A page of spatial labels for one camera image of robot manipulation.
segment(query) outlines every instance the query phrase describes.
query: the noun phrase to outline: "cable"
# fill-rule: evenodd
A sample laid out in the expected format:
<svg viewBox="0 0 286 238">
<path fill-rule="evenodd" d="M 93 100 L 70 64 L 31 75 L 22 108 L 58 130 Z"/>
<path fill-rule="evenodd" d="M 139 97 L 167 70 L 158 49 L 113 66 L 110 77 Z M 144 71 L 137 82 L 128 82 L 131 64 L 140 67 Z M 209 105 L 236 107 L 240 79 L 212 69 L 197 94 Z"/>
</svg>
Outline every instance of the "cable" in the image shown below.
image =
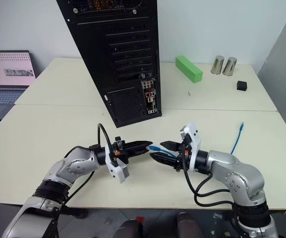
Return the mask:
<svg viewBox="0 0 286 238">
<path fill-rule="evenodd" d="M 58 227 L 56 228 L 56 238 L 59 238 L 59 231 L 58 231 Z"/>
<path fill-rule="evenodd" d="M 115 166 L 117 165 L 117 162 L 115 160 L 113 160 L 113 150 L 112 150 L 112 145 L 111 145 L 111 142 L 110 142 L 110 139 L 109 139 L 109 136 L 107 134 L 107 132 L 105 131 L 104 127 L 102 126 L 101 123 L 98 124 L 98 144 L 101 145 L 101 140 L 100 140 L 100 129 L 102 129 L 102 132 L 104 134 L 104 137 L 105 137 L 105 140 L 107 141 L 107 144 L 108 144 L 108 148 L 109 148 L 109 151 L 110 151 L 110 159 L 111 159 L 111 162 L 112 164 Z"/>
<path fill-rule="evenodd" d="M 240 139 L 241 132 L 242 132 L 242 130 L 243 130 L 243 126 L 244 126 L 244 123 L 242 122 L 242 124 L 241 124 L 241 126 L 240 126 L 240 129 L 239 129 L 239 131 L 238 131 L 237 139 L 236 139 L 235 144 L 234 144 L 234 146 L 233 146 L 233 149 L 232 149 L 232 151 L 231 151 L 231 154 L 233 154 L 233 152 L 234 152 L 234 150 L 235 150 L 235 148 L 236 148 L 236 145 L 237 145 L 237 143 L 238 143 L 238 140 Z"/>
<path fill-rule="evenodd" d="M 77 148 L 78 148 L 78 149 L 83 149 L 83 150 L 89 150 L 89 148 L 86 148 L 86 147 L 77 145 L 77 146 L 73 147 L 71 150 L 69 150 L 69 152 L 66 153 L 66 155 L 64 156 L 64 158 L 67 158 L 67 156 L 68 156 L 73 150 L 75 150 L 75 149 L 77 149 Z"/>
<path fill-rule="evenodd" d="M 261 230 L 261 228 L 260 228 L 260 232 L 261 232 L 261 235 L 262 235 L 262 238 L 263 238 L 263 233 L 262 233 L 262 230 Z"/>
<path fill-rule="evenodd" d="M 64 205 L 92 178 L 93 174 L 94 174 L 94 171 L 92 171 L 90 176 L 83 182 L 83 184 L 81 184 L 79 188 L 75 192 L 73 192 L 71 196 L 68 197 L 68 199 L 63 203 Z"/>
<path fill-rule="evenodd" d="M 153 150 L 153 151 L 163 151 L 167 154 L 169 154 L 170 156 L 176 158 L 176 155 L 174 155 L 172 152 L 169 152 L 167 150 L 163 150 L 162 148 L 158 147 L 158 146 L 155 146 L 155 145 L 150 145 L 150 146 L 147 146 L 147 149 L 148 150 Z"/>
<path fill-rule="evenodd" d="M 228 189 L 217 189 L 217 190 L 214 190 L 214 191 L 211 191 L 211 192 L 207 192 L 207 193 L 204 193 L 204 194 L 200 194 L 198 193 L 200 188 L 207 182 L 209 181 L 211 178 L 212 178 L 212 174 L 210 174 L 205 180 L 203 180 L 196 189 L 193 188 L 192 184 L 191 184 L 191 181 L 190 181 L 190 178 L 189 178 L 189 175 L 188 175 L 188 171 L 187 171 L 187 166 L 186 166 L 186 158 L 185 158 L 185 145 L 182 144 L 182 167 L 183 167 L 183 172 L 184 172 L 184 176 L 187 180 L 187 183 L 188 183 L 188 186 L 190 188 L 190 190 L 193 192 L 194 194 L 194 201 L 195 203 L 198 205 L 198 206 L 201 206 L 201 207 L 211 207 L 211 206 L 216 206 L 216 205 L 220 205 L 220 204 L 231 204 L 233 205 L 233 202 L 231 201 L 220 201 L 220 202 L 215 202 L 215 203 L 209 203 L 209 204 L 204 204 L 204 203 L 200 203 L 198 202 L 197 200 L 197 197 L 207 197 L 207 196 L 210 196 L 212 194 L 215 194 L 215 193 L 218 193 L 218 192 L 230 192 L 230 190 Z"/>
<path fill-rule="evenodd" d="M 201 206 L 201 207 L 213 207 L 213 206 L 217 206 L 217 205 L 221 205 L 221 204 L 230 204 L 230 205 L 233 205 L 233 202 L 231 201 L 219 201 L 219 202 L 213 202 L 213 203 L 200 203 L 198 200 L 197 200 L 197 197 L 198 197 L 198 191 L 201 189 L 201 187 L 207 182 L 209 181 L 210 179 L 212 178 L 212 174 L 210 174 L 207 178 L 205 178 L 196 188 L 196 192 L 194 194 L 194 201 L 195 203 L 198 205 L 198 206 Z"/>
<path fill-rule="evenodd" d="M 250 236 L 248 235 L 248 233 L 244 232 L 238 225 L 238 220 L 237 220 L 237 214 L 236 212 L 233 210 L 232 207 L 232 211 L 231 211 L 231 216 L 230 216 L 230 223 L 233 227 L 233 229 L 240 235 L 240 237 L 242 238 L 250 238 Z"/>
</svg>

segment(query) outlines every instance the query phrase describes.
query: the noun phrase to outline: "computer rear panel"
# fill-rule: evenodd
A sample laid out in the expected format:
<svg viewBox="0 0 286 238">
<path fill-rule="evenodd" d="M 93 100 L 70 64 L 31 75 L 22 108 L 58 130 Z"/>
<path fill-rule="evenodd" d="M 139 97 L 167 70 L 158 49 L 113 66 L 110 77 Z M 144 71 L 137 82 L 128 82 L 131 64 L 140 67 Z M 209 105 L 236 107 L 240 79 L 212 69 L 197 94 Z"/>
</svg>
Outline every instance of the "computer rear panel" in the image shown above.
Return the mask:
<svg viewBox="0 0 286 238">
<path fill-rule="evenodd" d="M 116 126 L 161 116 L 157 1 L 57 2 Z"/>
</svg>

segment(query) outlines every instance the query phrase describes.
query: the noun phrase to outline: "black cable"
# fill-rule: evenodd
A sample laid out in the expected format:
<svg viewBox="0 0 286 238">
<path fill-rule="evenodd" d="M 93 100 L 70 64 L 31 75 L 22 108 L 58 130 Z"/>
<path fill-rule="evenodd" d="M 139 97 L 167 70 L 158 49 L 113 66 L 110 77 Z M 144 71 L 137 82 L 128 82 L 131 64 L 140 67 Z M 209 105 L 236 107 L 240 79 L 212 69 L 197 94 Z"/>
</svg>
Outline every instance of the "black cable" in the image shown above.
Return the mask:
<svg viewBox="0 0 286 238">
<path fill-rule="evenodd" d="M 58 227 L 56 227 L 56 238 L 59 238 L 59 231 L 58 231 Z"/>
<path fill-rule="evenodd" d="M 190 178 L 189 178 L 189 175 L 188 175 L 188 172 L 187 172 L 187 167 L 186 167 L 186 158 L 185 158 L 185 145 L 182 144 L 182 167 L 183 167 L 183 172 L 184 172 L 184 175 L 185 175 L 185 178 L 187 180 L 187 183 L 189 185 L 189 188 L 190 190 L 193 192 L 194 194 L 194 201 L 195 203 L 198 205 L 198 206 L 202 206 L 202 207 L 211 207 L 211 206 L 217 206 L 217 205 L 220 205 L 220 204 L 231 204 L 233 205 L 233 202 L 231 201 L 219 201 L 219 202 L 214 202 L 214 203 L 209 203 L 209 204 L 204 204 L 204 203 L 200 203 L 198 202 L 197 200 L 197 197 L 207 197 L 207 196 L 210 196 L 212 194 L 215 194 L 215 193 L 218 193 L 218 192 L 230 192 L 230 190 L 228 189 L 217 189 L 217 190 L 214 190 L 214 191 L 211 191 L 211 192 L 207 192 L 207 193 L 203 193 L 203 194 L 200 194 L 198 193 L 198 191 L 200 190 L 200 188 L 207 182 L 209 181 L 211 178 L 212 178 L 212 174 L 210 174 L 205 180 L 203 180 L 197 187 L 197 189 L 194 189 L 192 184 L 191 184 L 191 181 L 190 181 Z"/>
<path fill-rule="evenodd" d="M 263 238 L 263 233 L 262 233 L 262 230 L 261 230 L 261 228 L 260 228 L 260 232 L 261 232 L 261 235 L 262 235 L 262 238 Z"/>
<path fill-rule="evenodd" d="M 239 234 L 240 238 L 250 238 L 247 232 L 243 231 L 242 228 L 238 224 L 238 219 L 237 219 L 237 213 L 235 212 L 233 206 L 232 206 L 232 212 L 230 216 L 230 222 L 233 227 L 233 229 Z"/>
<path fill-rule="evenodd" d="M 113 150 L 112 150 L 112 145 L 111 145 L 111 142 L 110 142 L 110 139 L 109 139 L 109 136 L 107 134 L 107 132 L 105 131 L 104 127 L 102 126 L 101 123 L 98 124 L 98 144 L 101 145 L 101 140 L 100 140 L 100 129 L 102 129 L 102 132 L 104 134 L 104 137 L 105 137 L 105 140 L 107 141 L 107 144 L 108 144 L 108 148 L 109 148 L 109 151 L 110 151 L 110 159 L 111 159 L 111 162 L 114 166 L 117 166 L 117 163 L 115 160 L 113 160 L 114 156 L 112 156 L 113 154 Z"/>
<path fill-rule="evenodd" d="M 90 176 L 83 182 L 83 184 L 81 184 L 79 188 L 75 192 L 73 192 L 71 196 L 68 197 L 68 199 L 63 203 L 63 205 L 65 205 L 92 178 L 93 174 L 94 174 L 94 171 L 92 171 Z"/>
<path fill-rule="evenodd" d="M 73 150 L 75 150 L 75 149 L 77 149 L 77 148 L 78 148 L 78 149 L 83 149 L 83 150 L 89 150 L 89 148 L 86 148 L 86 147 L 77 145 L 77 146 L 73 147 L 71 150 L 69 150 L 69 152 L 66 153 L 66 155 L 64 156 L 64 158 L 67 158 L 67 156 L 68 156 Z"/>
<path fill-rule="evenodd" d="M 213 206 L 217 206 L 217 205 L 221 205 L 221 204 L 230 204 L 233 205 L 233 202 L 231 201 L 219 201 L 219 202 L 213 202 L 213 203 L 200 203 L 197 200 L 198 197 L 198 191 L 201 189 L 201 187 L 210 179 L 212 178 L 212 174 L 210 174 L 205 180 L 203 180 L 196 188 L 196 192 L 194 193 L 194 201 L 198 206 L 201 207 L 213 207 Z"/>
</svg>

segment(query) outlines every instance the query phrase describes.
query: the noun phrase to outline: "usb port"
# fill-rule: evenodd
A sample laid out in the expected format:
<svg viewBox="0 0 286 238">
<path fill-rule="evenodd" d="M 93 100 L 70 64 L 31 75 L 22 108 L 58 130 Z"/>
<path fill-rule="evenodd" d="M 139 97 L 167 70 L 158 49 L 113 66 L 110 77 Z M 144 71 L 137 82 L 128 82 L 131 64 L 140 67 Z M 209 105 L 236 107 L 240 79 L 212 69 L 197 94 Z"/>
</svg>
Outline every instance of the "usb port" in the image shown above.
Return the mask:
<svg viewBox="0 0 286 238">
<path fill-rule="evenodd" d="M 148 97 L 154 97 L 155 96 L 155 92 L 149 92 L 149 93 L 145 93 L 146 98 Z"/>
<path fill-rule="evenodd" d="M 149 102 L 149 103 L 154 102 L 154 101 L 155 101 L 155 97 L 147 98 L 147 102 Z"/>
</svg>

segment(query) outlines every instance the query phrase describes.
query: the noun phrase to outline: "blue ethernet cable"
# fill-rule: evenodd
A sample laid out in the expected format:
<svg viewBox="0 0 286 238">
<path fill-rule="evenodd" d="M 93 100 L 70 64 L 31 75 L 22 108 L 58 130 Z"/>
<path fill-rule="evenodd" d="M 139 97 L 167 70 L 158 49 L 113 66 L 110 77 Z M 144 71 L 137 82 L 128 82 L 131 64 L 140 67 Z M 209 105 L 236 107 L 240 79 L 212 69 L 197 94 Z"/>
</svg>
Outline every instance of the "blue ethernet cable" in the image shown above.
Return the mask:
<svg viewBox="0 0 286 238">
<path fill-rule="evenodd" d="M 242 130 L 243 130 L 243 127 L 244 127 L 244 123 L 242 122 L 242 124 L 241 124 L 241 126 L 240 126 L 240 129 L 239 129 L 239 131 L 238 131 L 237 139 L 236 139 L 235 144 L 234 144 L 234 146 L 233 146 L 233 149 L 232 149 L 232 151 L 231 151 L 231 154 L 233 154 L 233 152 L 234 152 L 234 150 L 235 150 L 235 148 L 236 148 L 236 145 L 237 145 L 237 143 L 238 143 L 238 140 L 240 139 L 240 136 L 241 136 L 241 132 L 242 132 Z"/>
<path fill-rule="evenodd" d="M 147 149 L 148 149 L 148 150 L 153 150 L 153 151 L 162 151 L 162 152 L 165 152 L 165 153 L 169 154 L 170 156 L 173 156 L 173 157 L 176 158 L 176 155 L 174 155 L 173 153 L 171 153 L 171 152 L 169 152 L 169 151 L 167 151 L 167 150 L 163 150 L 163 149 L 161 149 L 160 147 L 155 146 L 155 145 L 147 146 Z"/>
</svg>

